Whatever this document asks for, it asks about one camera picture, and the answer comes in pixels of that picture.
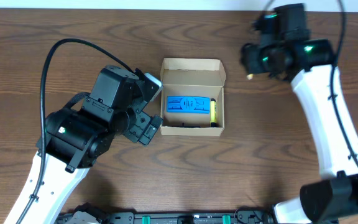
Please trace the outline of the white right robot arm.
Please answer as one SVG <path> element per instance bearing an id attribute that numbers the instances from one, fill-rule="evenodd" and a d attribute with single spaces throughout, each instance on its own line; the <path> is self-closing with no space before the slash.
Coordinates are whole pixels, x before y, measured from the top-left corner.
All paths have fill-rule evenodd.
<path id="1" fill-rule="evenodd" d="M 260 41 L 242 47 L 241 63 L 250 75 L 267 73 L 291 85 L 313 137 L 321 177 L 302 186 L 297 197 L 274 205 L 268 221 L 336 223 L 358 215 L 358 135 L 338 66 L 346 13 L 341 13 L 337 47 L 328 39 L 311 39 L 303 4 L 263 10 L 253 28 Z"/>

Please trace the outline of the brown cardboard box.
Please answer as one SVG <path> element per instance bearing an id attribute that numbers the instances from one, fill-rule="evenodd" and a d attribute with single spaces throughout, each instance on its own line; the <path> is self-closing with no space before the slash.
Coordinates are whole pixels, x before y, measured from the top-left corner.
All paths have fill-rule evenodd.
<path id="1" fill-rule="evenodd" d="M 162 135 L 220 136 L 224 131 L 224 84 L 226 72 L 219 59 L 165 58 L 160 78 L 163 84 L 161 95 Z M 201 96 L 217 103 L 218 126 L 210 126 L 210 114 L 168 113 L 168 96 Z M 176 125 L 197 125 L 201 128 L 171 128 Z"/>

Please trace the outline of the blue whiteboard eraser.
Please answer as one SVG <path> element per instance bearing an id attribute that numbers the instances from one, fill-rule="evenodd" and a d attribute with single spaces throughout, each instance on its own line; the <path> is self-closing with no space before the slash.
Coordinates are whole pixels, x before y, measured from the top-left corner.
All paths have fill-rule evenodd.
<path id="1" fill-rule="evenodd" d="M 209 114 L 210 99 L 201 96 L 168 96 L 168 113 Z"/>

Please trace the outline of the yellow highlighter pen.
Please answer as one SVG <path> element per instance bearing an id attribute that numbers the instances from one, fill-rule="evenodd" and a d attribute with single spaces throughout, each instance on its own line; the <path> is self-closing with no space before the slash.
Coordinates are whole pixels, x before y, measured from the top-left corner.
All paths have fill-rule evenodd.
<path id="1" fill-rule="evenodd" d="M 212 128 L 216 128 L 218 126 L 217 103 L 214 98 L 210 100 L 210 126 Z"/>

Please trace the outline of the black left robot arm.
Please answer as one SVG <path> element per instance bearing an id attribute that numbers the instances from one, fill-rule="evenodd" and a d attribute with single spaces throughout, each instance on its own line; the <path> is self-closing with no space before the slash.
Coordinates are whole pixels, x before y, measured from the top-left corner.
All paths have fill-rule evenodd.
<path id="1" fill-rule="evenodd" d="M 38 140 L 25 186 L 5 222 L 53 223 L 115 137 L 148 145 L 163 120 L 143 110 L 162 88 L 149 73 L 105 66 L 91 92 L 75 95 L 47 116 L 46 146 Z"/>

